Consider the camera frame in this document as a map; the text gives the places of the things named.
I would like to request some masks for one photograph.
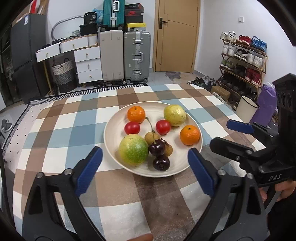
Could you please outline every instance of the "teal suitcase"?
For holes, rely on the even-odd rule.
[[[103,26],[122,30],[124,27],[125,0],[104,0]]]

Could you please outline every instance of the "checkered tablecloth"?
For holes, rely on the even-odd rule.
[[[192,170],[166,178],[138,176],[119,166],[103,143],[107,121],[120,108],[142,101],[182,106],[202,131],[204,158],[231,175],[244,171],[237,162],[212,153],[211,139],[218,136],[254,149],[260,146],[252,136],[227,129],[229,119],[240,119],[211,93],[191,84],[124,88],[54,101],[35,120],[16,170],[13,212],[19,233],[36,174],[52,175],[73,168],[94,146],[100,146],[102,164],[80,200],[106,240],[127,240],[145,233],[152,233],[155,241],[186,237],[210,200]],[[56,199],[67,229],[74,231],[60,195]]]

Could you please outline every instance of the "black refrigerator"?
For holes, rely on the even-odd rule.
[[[46,44],[45,21],[45,15],[28,14],[11,28],[12,66],[24,103],[49,91],[43,64],[35,55]]]

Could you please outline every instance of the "human hand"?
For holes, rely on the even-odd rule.
[[[295,187],[296,187],[296,182],[294,182],[293,180],[287,180],[282,183],[278,183],[274,185],[274,189],[276,191],[281,191],[281,195],[278,197],[276,201],[278,202],[283,198],[289,197],[294,192]],[[266,192],[263,190],[263,188],[259,188],[259,191],[260,191],[263,202],[265,202],[267,199]]]
[[[128,241],[153,241],[153,236],[152,236],[152,234],[145,234],[140,237],[130,239]]]

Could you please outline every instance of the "cherry tomato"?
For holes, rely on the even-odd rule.
[[[170,131],[170,123],[167,120],[159,120],[155,128],[159,134],[165,135]]]
[[[140,125],[135,121],[130,121],[124,127],[126,134],[138,134],[140,132]]]

